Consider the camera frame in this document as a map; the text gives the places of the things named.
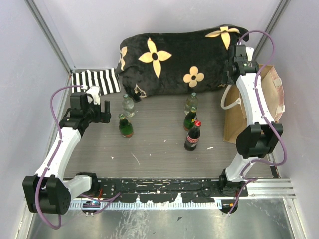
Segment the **flower center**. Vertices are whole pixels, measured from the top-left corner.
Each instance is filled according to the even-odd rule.
[[[153,58],[153,60],[157,60],[159,57],[158,57],[158,55],[154,52],[153,54],[152,54],[152,58]]]

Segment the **red label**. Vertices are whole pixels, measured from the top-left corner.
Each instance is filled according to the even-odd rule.
[[[189,136],[187,136],[187,139],[186,139],[188,142],[190,142],[190,143],[198,143],[198,141],[199,141],[199,138],[197,138],[197,139],[192,139],[191,137],[189,137]]]

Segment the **bottle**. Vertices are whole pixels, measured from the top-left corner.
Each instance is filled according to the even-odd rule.
[[[186,150],[194,151],[196,149],[197,143],[200,137],[200,129],[199,129],[200,127],[201,127],[201,122],[196,121],[194,127],[191,128],[191,130],[188,132],[186,141],[184,144],[184,147]]]
[[[133,136],[133,126],[132,124],[125,118],[124,114],[119,114],[120,124],[119,130],[121,135],[124,138],[130,138]]]
[[[135,115],[134,101],[128,94],[123,95],[122,107],[124,110],[124,115],[126,117],[133,117]]]
[[[190,112],[186,115],[184,119],[184,129],[186,131],[189,131],[191,128],[193,128],[195,121],[197,120],[196,110],[197,108],[195,106],[192,106],[190,108]]]
[[[186,104],[184,107],[185,115],[189,113],[190,108],[192,106],[195,106],[195,107],[198,106],[198,98],[195,92],[191,93],[191,95],[187,97]]]

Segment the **white bag handle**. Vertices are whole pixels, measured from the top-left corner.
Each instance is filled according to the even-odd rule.
[[[231,103],[230,105],[228,106],[225,106],[225,99],[226,99],[226,96],[228,94],[228,91],[230,90],[231,88],[231,85],[228,85],[224,91],[224,94],[221,98],[221,102],[220,102],[220,106],[224,109],[224,110],[228,110],[230,108],[233,108],[234,106],[236,105],[240,105],[241,104],[241,100],[240,100],[240,97],[237,98],[237,100],[235,100],[233,103]]]

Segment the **flower pattern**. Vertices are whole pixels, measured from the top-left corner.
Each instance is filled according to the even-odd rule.
[[[226,50],[228,50],[229,44],[230,44],[230,35],[229,32],[237,32],[240,34],[239,30],[236,28],[228,29],[228,26],[222,26],[220,30],[213,31],[209,34],[207,34],[205,37],[218,37],[221,35],[221,39],[224,42],[224,45],[226,47]]]
[[[196,66],[192,66],[189,70],[190,74],[184,75],[184,82],[189,83],[190,87],[197,86],[197,82],[200,82],[204,79],[204,74],[198,72],[198,68]]]
[[[137,84],[135,84],[135,88],[134,88],[134,91],[135,91],[135,94],[137,94],[138,92],[140,92],[140,97],[141,98],[145,98],[147,95],[146,95],[146,92],[143,91]]]
[[[121,49],[121,58],[120,58],[120,61],[121,61],[121,70],[124,71],[124,65],[125,65],[125,61],[124,61],[124,57],[126,55],[128,51],[128,47],[125,46]]]
[[[151,63],[153,62],[153,68],[156,76],[160,77],[161,61],[166,61],[171,54],[166,51],[157,51],[155,43],[149,38],[147,41],[149,52],[144,53],[142,56],[139,57],[139,60],[144,63]]]

